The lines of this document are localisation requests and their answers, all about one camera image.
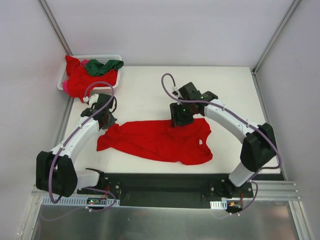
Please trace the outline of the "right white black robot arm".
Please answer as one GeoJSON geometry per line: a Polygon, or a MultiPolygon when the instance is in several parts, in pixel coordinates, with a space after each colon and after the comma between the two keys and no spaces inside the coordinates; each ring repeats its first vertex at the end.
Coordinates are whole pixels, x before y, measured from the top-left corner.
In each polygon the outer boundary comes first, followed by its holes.
{"type": "Polygon", "coordinates": [[[225,198],[235,198],[243,191],[243,185],[251,180],[276,156],[276,140],[272,126],[249,122],[228,109],[218,96],[210,91],[201,93],[192,82],[177,88],[172,94],[177,102],[170,104],[171,126],[192,124],[195,115],[202,115],[220,124],[242,144],[240,162],[228,177],[214,188],[225,198]]]}

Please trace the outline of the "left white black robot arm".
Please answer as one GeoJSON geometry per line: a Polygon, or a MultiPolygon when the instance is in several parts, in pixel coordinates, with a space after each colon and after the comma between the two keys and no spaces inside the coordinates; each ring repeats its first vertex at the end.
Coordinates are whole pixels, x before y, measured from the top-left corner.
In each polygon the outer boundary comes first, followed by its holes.
{"type": "Polygon", "coordinates": [[[74,163],[87,142],[101,130],[107,130],[117,119],[113,112],[117,99],[109,94],[86,97],[88,107],[80,114],[77,125],[57,146],[41,151],[36,157],[35,186],[52,198],[70,197],[76,190],[89,188],[99,195],[106,189],[104,172],[87,167],[76,170],[74,163]]]}

